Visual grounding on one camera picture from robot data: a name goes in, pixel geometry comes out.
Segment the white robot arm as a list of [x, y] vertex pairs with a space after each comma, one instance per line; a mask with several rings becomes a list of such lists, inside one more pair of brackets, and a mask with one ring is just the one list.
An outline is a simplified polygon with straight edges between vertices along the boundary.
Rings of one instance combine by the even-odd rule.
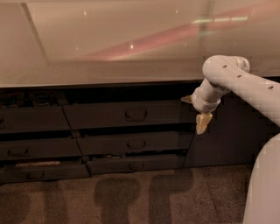
[[[280, 126], [280, 84], [253, 75], [249, 61], [241, 56], [214, 55], [203, 66], [204, 80], [183, 97], [198, 112], [196, 133], [203, 134], [221, 102], [233, 92]], [[242, 224], [280, 224], [280, 134], [259, 152], [251, 173]]]

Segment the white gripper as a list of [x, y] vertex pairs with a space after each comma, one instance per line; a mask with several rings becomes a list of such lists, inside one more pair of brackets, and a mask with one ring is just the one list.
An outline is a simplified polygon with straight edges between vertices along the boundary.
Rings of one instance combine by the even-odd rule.
[[201, 113], [196, 115], [196, 132], [198, 135], [206, 131], [208, 124], [213, 118], [211, 112], [215, 111], [221, 103], [220, 99], [215, 102], [203, 99], [198, 88], [194, 90], [192, 95], [184, 96], [180, 100], [182, 102], [192, 103], [194, 108]]

